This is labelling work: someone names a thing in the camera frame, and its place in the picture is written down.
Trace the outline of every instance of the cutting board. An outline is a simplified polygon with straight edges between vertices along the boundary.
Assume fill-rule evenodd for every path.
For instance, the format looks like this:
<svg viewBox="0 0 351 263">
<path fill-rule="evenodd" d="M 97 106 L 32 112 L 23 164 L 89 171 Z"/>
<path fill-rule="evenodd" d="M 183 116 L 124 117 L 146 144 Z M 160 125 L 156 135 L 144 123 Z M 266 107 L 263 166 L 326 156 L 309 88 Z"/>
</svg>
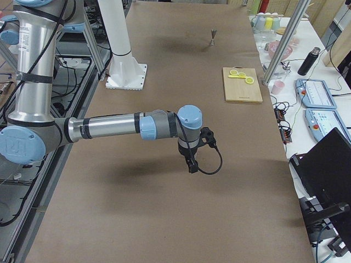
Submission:
<svg viewBox="0 0 351 263">
<path fill-rule="evenodd" d="M 254 68 L 236 68 L 247 76 L 253 77 L 254 83 L 247 84 L 244 78 L 228 78 L 232 67 L 223 68 L 224 92 L 226 101 L 262 102 L 261 91 Z"/>
</svg>

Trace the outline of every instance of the computer monitor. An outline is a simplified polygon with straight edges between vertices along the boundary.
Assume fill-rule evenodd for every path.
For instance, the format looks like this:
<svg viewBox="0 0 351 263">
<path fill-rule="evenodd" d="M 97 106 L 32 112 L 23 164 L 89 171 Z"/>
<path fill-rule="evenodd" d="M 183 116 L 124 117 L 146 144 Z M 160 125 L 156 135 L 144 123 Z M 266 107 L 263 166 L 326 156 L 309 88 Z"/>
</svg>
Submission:
<svg viewBox="0 0 351 263">
<path fill-rule="evenodd" d="M 316 196 L 323 209 L 341 202 L 351 205 L 351 144 L 337 128 L 298 161 L 297 173 L 308 194 Z M 330 220 L 351 251 L 351 213 Z"/>
</svg>

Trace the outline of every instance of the brown table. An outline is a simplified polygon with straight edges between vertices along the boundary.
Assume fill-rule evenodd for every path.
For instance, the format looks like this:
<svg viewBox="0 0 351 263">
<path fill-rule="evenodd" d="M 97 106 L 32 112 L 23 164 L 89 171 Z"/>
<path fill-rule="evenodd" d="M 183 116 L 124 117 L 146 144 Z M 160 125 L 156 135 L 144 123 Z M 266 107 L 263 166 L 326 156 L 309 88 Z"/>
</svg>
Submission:
<svg viewBox="0 0 351 263">
<path fill-rule="evenodd" d="M 224 100 L 222 67 L 263 74 L 246 9 L 137 2 L 127 24 L 133 55 L 149 66 L 144 90 L 101 83 L 87 115 L 194 104 L 223 168 L 188 174 L 176 139 L 80 141 L 27 262 L 313 262 L 267 88 L 262 104 Z M 197 159 L 204 170 L 219 163 L 209 148 Z"/>
</svg>

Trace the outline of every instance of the thermos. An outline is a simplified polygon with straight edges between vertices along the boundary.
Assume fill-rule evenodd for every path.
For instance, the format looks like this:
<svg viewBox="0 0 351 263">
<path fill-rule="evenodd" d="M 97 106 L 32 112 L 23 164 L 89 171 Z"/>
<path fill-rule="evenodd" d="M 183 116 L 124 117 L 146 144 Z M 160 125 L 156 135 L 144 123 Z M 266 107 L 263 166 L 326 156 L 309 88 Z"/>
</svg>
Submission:
<svg viewBox="0 0 351 263">
<path fill-rule="evenodd" d="M 301 67 L 298 69 L 297 73 L 301 76 L 305 76 L 307 72 L 311 69 L 313 63 L 318 58 L 320 48 L 315 47 L 303 61 Z"/>
</svg>

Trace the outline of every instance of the white desk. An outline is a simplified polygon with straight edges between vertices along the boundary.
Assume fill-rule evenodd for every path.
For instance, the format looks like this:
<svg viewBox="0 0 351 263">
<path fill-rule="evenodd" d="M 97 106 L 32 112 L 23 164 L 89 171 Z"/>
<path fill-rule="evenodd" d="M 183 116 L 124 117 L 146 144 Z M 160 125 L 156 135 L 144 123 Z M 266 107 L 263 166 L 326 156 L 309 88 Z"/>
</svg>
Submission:
<svg viewBox="0 0 351 263">
<path fill-rule="evenodd" d="M 286 26 L 289 21 L 289 18 L 282 18 L 281 26 Z M 280 40 L 281 36 L 277 35 L 276 40 Z M 305 59 L 307 54 L 314 48 L 319 47 L 321 50 L 324 50 L 324 46 L 319 39 L 318 35 L 314 31 L 311 23 L 303 19 L 299 27 L 297 29 L 297 33 L 295 38 L 299 39 L 299 45 L 297 47 L 293 47 L 293 53 L 287 58 L 287 60 L 294 60 L 294 59 Z M 270 57 L 268 52 L 265 52 L 262 47 L 264 47 L 264 43 L 259 38 L 256 38 L 257 41 L 257 49 L 259 51 L 260 60 L 262 63 L 270 61 Z M 326 81 L 329 88 L 332 89 L 339 89 L 340 86 L 337 84 L 337 79 L 340 76 L 339 73 L 333 67 L 325 67 L 323 64 L 323 57 L 327 55 L 325 51 L 323 54 L 320 55 L 320 59 L 317 59 L 317 66 L 314 69 L 313 73 L 312 70 L 316 64 L 313 65 L 311 70 L 307 73 L 306 76 L 300 76 L 297 74 L 297 70 L 301 66 L 303 60 L 291 61 L 291 73 L 284 79 L 285 87 L 279 95 L 274 95 L 278 102 L 288 101 L 290 104 L 296 103 L 296 96 L 295 96 L 295 80 L 298 78 L 311 78 L 311 79 L 323 79 Z M 268 88 L 269 90 L 272 89 L 273 83 L 276 79 L 270 81 Z M 349 93 L 350 89 L 347 86 L 346 82 L 343 78 L 339 79 L 339 83 L 342 87 L 340 91 L 331 90 L 332 94 L 344 94 Z M 334 100 L 338 106 L 337 110 L 342 117 L 345 125 L 347 127 L 351 126 L 351 96 L 343 96 L 343 97 L 334 97 Z M 285 115 L 285 119 L 293 125 L 294 118 L 296 115 L 296 121 L 293 126 L 292 132 L 292 143 L 287 144 L 286 149 L 286 157 L 289 159 L 295 153 L 306 153 L 308 152 L 315 144 L 316 141 L 312 136 L 304 118 L 304 109 L 305 107 L 301 105 L 301 100 L 298 98 L 297 103 L 294 107 L 290 107 L 287 110 Z M 295 189 L 299 198 L 303 196 L 307 196 L 308 194 L 304 190 L 301 181 L 296 174 L 295 170 L 291 167 L 291 174 L 294 179 Z M 319 262 L 321 262 L 324 258 L 326 258 L 330 254 L 330 249 L 327 247 L 327 244 L 332 239 L 324 240 L 318 247 L 318 254 L 319 254 Z M 342 258 L 332 257 L 328 260 L 329 263 L 350 263 L 351 262 L 351 253 L 348 252 Z"/>
</svg>

